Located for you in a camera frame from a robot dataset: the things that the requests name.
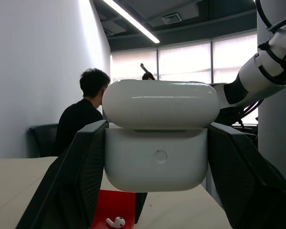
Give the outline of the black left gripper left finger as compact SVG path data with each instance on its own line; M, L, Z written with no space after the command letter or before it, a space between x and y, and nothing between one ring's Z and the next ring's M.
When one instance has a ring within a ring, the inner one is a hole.
M85 126L49 166L16 229L90 229L101 189L107 120Z

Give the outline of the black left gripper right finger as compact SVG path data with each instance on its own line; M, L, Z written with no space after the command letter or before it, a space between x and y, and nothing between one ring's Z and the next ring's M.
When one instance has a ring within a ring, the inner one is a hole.
M286 229L286 180L245 133L210 124L208 162L232 229Z

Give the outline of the white earbud charging case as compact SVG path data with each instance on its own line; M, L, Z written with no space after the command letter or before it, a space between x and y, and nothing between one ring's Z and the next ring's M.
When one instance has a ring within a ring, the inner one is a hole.
M184 191L208 170L207 128L220 100L200 82L120 80L106 89L105 173L126 192Z

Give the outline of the red plastic bin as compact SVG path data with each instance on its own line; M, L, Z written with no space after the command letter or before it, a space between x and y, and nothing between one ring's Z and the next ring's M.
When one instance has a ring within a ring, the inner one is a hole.
M120 229L133 229L135 221L135 193L101 190L91 229L115 229L106 223L116 217L124 218L126 224Z

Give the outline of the dark office chair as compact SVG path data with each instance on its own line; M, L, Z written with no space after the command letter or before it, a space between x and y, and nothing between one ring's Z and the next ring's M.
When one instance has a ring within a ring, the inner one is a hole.
M54 145L58 124L37 125L29 128L36 141L40 157L56 156Z

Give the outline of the person in black shirt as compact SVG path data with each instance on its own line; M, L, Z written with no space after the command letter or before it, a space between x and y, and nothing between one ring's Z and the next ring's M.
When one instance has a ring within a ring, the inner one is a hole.
M88 69L81 74L80 88L83 98L67 107L59 119L54 144L56 156L71 145L79 130L103 119L98 108L102 105L102 98L110 81L109 76L97 68Z

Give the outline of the white earbud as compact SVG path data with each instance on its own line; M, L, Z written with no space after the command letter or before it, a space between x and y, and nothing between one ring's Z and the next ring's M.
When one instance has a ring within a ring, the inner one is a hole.
M122 218L122 217L116 217L114 221L112 221L110 218L107 218L106 223L110 227L115 228L115 229L120 229L120 228L124 227L126 224L124 218Z

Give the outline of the dark-haired person behind table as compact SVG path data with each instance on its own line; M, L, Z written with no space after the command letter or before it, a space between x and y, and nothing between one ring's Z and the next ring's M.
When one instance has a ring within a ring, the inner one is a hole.
M140 64L140 67L144 70L142 80L153 80L153 81L155 80L155 77L153 76L153 74L145 68L143 63Z

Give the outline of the long ceiling light strip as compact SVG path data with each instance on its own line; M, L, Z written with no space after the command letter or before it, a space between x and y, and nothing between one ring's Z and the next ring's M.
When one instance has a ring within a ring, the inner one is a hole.
M142 24L140 24L133 16L131 16L128 12L126 12L121 6L115 3L113 0L102 0L106 3L110 8L116 11L119 15L121 15L124 19L126 19L132 26L134 26L137 30L139 30L143 35L145 35L152 42L158 44L160 41Z

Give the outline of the square ceiling air vent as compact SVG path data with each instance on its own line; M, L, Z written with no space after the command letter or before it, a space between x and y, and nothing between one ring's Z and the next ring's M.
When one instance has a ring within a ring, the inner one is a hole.
M173 14L163 16L161 17L161 19L163 20L165 24L173 24L173 23L178 23L182 21L178 13L173 13Z

